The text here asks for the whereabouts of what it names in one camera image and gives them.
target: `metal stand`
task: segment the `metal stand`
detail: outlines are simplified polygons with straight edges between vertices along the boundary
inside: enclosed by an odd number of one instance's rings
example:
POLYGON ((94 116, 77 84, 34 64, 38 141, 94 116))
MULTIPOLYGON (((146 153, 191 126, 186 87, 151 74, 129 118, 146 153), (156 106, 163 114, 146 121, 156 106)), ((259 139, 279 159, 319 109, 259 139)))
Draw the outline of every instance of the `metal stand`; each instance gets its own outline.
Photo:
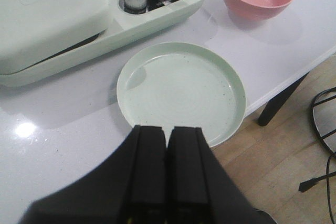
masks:
POLYGON ((311 106, 310 106, 310 120, 311 120, 311 124, 312 124, 312 127, 316 133, 316 136, 318 137, 318 140, 320 141, 320 143, 323 145, 324 148, 326 148, 326 150, 331 154, 331 155, 334 155, 334 152, 329 146, 328 144, 326 144, 326 142, 324 141, 327 137, 331 136, 332 134, 336 133, 336 129, 335 130, 332 130, 331 132, 325 134, 325 135, 322 135, 320 132, 319 132, 319 129, 316 125, 316 121, 315 121, 315 116, 314 116, 314 109, 315 107, 321 105, 321 104, 324 104, 326 102, 329 102, 333 99, 336 99, 336 95, 333 95, 332 97, 329 97, 329 98, 326 98, 324 100, 321 100, 319 101, 319 99, 323 96, 323 95, 326 95, 328 93, 335 93, 336 92, 336 87, 334 88, 331 88, 331 89, 327 89, 327 90, 324 90, 322 91, 321 93, 317 94, 315 96, 315 98, 312 100, 311 102, 311 106))
POLYGON ((284 105, 284 103, 288 100, 288 98, 293 94, 295 89, 300 85, 300 83, 304 80, 304 78, 308 75, 304 75, 299 80, 294 82, 291 86, 283 90, 283 92, 276 95, 274 98, 269 100, 264 108, 263 112, 261 113, 258 124, 260 126, 266 126, 275 114, 280 110, 280 108, 284 105))

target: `black wire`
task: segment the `black wire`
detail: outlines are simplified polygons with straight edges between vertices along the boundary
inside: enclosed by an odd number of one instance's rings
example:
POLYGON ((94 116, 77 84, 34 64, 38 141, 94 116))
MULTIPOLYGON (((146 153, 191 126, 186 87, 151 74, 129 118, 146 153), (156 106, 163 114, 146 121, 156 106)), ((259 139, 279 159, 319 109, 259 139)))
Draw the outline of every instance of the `black wire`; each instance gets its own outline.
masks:
POLYGON ((327 167, 325 169, 326 171, 326 175, 327 175, 327 199, 328 199, 328 210, 329 210, 329 215, 330 215, 330 219, 332 221, 332 224, 335 224, 335 221, 334 221, 334 217, 332 215, 332 209, 331 209, 331 199, 330 199, 330 184, 329 184, 329 165, 330 165, 330 161, 331 159, 335 157, 336 158, 336 155, 335 153, 333 155, 330 155, 330 157, 328 158, 328 161, 327 161, 327 167))

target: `plate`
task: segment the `plate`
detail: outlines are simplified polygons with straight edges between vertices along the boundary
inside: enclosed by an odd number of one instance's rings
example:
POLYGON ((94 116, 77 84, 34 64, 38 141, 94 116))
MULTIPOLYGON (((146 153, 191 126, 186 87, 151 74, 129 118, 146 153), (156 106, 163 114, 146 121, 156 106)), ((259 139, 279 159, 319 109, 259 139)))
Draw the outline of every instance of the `plate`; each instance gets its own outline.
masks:
POLYGON ((201 46, 168 42, 143 49, 123 67, 117 83, 120 110, 131 126, 201 127, 210 147, 232 136, 246 98, 235 70, 201 46))

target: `appliance lid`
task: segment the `appliance lid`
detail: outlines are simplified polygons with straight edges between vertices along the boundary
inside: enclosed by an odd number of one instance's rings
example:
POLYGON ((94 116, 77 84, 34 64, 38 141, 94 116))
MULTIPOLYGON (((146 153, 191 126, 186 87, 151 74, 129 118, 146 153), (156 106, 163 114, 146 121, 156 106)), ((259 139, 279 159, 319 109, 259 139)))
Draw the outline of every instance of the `appliance lid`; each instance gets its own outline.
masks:
POLYGON ((0 0, 0 74, 43 61, 106 30, 108 0, 0 0))

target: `appliance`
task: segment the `appliance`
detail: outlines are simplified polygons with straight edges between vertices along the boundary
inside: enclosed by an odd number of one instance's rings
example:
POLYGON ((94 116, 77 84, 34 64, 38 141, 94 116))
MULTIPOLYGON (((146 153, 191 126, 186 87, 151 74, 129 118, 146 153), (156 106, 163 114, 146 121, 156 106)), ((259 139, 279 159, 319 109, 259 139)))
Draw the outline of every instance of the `appliance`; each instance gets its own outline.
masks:
POLYGON ((203 0, 0 0, 0 84, 23 86, 181 22, 203 0))

